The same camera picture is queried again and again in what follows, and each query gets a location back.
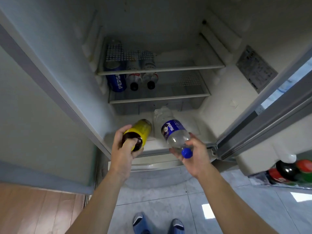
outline forearm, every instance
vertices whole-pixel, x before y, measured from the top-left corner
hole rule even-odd
[[[109,171],[66,234],[107,233],[123,179]]]
[[[224,234],[277,233],[236,194],[212,165],[198,181]]]

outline foot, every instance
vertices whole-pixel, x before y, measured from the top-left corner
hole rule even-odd
[[[150,234],[146,219],[142,212],[137,213],[133,218],[133,230],[135,234]]]
[[[183,223],[179,219],[172,220],[168,234],[184,234]]]

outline pepsi can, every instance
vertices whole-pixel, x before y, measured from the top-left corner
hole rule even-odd
[[[119,61],[108,61],[105,64],[107,71],[119,71],[125,70],[121,62]],[[122,92],[127,88],[125,74],[110,74],[106,76],[108,86],[114,92]]]

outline yellow can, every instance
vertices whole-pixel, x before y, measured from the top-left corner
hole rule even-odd
[[[138,151],[144,147],[147,137],[149,136],[152,130],[152,123],[146,119],[141,119],[137,121],[129,130],[126,130],[122,137],[122,144],[127,139],[138,138],[138,142],[132,148],[132,151]]]

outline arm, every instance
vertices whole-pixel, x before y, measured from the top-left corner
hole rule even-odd
[[[248,206],[210,163],[204,143],[191,134],[185,144],[193,145],[193,157],[185,159],[170,149],[202,186],[210,207],[224,234],[277,234],[252,208]]]
[[[127,125],[116,132],[110,170],[66,234],[107,233],[120,188],[130,176],[132,160],[143,151],[131,152],[137,139],[127,139],[121,146],[123,133],[130,128],[131,125]]]

